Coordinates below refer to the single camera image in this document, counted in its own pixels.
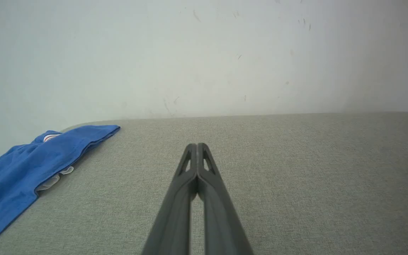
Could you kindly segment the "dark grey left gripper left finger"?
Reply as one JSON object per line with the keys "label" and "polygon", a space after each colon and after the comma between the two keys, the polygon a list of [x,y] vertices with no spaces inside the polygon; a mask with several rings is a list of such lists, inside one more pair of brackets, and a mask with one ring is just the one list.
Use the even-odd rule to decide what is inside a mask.
{"label": "dark grey left gripper left finger", "polygon": [[188,144],[142,249],[143,255],[191,253],[191,202],[197,193],[197,144]]}

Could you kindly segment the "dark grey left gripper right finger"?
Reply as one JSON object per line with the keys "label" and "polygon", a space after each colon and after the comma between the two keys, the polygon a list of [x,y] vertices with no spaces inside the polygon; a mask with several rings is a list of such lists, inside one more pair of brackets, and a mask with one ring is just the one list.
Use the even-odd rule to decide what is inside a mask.
{"label": "dark grey left gripper right finger", "polygon": [[198,144],[197,160],[198,194],[204,203],[205,254],[254,254],[207,144]]}

